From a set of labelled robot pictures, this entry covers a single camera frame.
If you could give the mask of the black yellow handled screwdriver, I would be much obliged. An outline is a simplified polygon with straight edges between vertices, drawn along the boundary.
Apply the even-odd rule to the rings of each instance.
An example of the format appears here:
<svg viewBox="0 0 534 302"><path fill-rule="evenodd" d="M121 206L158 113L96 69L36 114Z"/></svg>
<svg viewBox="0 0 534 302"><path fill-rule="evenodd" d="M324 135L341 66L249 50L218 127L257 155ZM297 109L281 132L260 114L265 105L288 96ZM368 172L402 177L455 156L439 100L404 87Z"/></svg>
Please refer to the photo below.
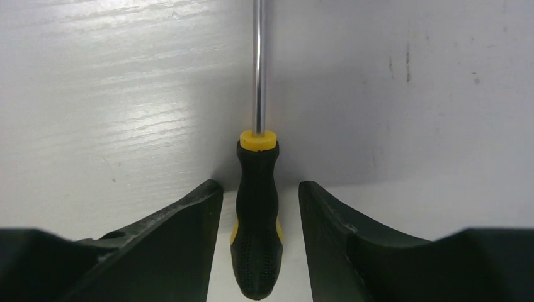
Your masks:
<svg viewBox="0 0 534 302"><path fill-rule="evenodd" d="M241 133L237 158L241 180L236 224L230 237L232 267L241 293L252 300L268 297L279 276L283 235L274 170L280 154L277 135L266 129L267 1L253 2L252 128Z"/></svg>

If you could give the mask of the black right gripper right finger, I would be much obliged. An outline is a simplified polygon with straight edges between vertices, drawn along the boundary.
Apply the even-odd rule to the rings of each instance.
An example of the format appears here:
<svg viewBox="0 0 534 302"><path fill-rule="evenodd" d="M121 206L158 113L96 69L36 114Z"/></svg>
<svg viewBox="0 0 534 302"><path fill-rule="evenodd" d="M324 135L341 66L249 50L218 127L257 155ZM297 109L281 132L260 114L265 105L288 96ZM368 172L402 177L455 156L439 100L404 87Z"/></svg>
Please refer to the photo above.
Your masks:
<svg viewBox="0 0 534 302"><path fill-rule="evenodd" d="M314 301L532 301L533 230L467 228L435 241L342 203L314 181L298 198Z"/></svg>

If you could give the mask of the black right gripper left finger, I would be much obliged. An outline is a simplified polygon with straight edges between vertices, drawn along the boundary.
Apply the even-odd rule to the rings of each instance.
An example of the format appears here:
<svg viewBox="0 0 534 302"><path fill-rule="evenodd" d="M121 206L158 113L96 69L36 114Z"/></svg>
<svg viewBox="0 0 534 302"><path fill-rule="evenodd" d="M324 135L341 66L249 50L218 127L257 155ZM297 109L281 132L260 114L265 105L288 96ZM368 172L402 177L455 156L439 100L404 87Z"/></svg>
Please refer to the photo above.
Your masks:
<svg viewBox="0 0 534 302"><path fill-rule="evenodd" d="M207 180L99 239L1 230L2 301L205 301L223 190Z"/></svg>

